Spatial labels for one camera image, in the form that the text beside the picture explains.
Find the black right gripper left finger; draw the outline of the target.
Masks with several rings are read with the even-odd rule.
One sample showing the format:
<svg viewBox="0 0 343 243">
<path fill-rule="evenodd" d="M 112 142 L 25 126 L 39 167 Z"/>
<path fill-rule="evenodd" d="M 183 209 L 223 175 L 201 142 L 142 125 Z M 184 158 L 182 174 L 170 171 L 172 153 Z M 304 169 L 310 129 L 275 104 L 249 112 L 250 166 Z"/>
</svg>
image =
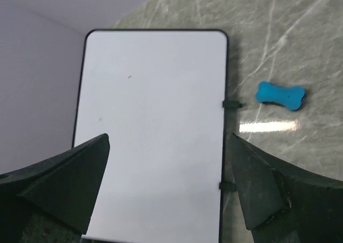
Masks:
<svg viewBox="0 0 343 243">
<path fill-rule="evenodd" d="M 1 174 L 1 242 L 19 242 L 33 215 L 87 232 L 109 157 L 101 134 L 54 157 Z"/>
</svg>

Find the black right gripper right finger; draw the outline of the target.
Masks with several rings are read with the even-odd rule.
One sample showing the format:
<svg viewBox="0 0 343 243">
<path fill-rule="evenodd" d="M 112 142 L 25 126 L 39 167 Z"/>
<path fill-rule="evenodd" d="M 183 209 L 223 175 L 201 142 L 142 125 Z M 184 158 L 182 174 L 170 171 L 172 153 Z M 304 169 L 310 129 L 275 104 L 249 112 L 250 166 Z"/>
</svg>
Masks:
<svg viewBox="0 0 343 243">
<path fill-rule="evenodd" d="M 342 181 L 229 139 L 232 171 L 254 242 L 342 242 Z"/>
</svg>

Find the blue bone-shaped eraser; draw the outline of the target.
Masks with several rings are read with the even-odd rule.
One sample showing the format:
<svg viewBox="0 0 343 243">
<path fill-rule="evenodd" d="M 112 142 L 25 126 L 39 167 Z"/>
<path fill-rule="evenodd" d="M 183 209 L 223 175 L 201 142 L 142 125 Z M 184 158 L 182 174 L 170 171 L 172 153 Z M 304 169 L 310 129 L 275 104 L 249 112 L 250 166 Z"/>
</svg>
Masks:
<svg viewBox="0 0 343 243">
<path fill-rule="evenodd" d="M 255 98 L 262 104 L 276 104 L 292 112 L 302 108 L 307 93 L 303 87 L 282 87 L 270 82 L 260 82 Z"/>
</svg>

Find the white board black frame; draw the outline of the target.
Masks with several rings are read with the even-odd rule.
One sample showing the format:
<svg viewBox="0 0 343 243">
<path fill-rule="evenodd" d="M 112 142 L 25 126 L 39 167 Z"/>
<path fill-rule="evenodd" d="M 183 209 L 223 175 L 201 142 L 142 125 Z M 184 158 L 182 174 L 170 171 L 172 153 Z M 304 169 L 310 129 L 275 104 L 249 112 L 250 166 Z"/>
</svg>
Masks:
<svg viewBox="0 0 343 243">
<path fill-rule="evenodd" d="M 219 242 L 228 37 L 220 30 L 94 30 L 74 144 L 109 136 L 84 239 Z"/>
</svg>

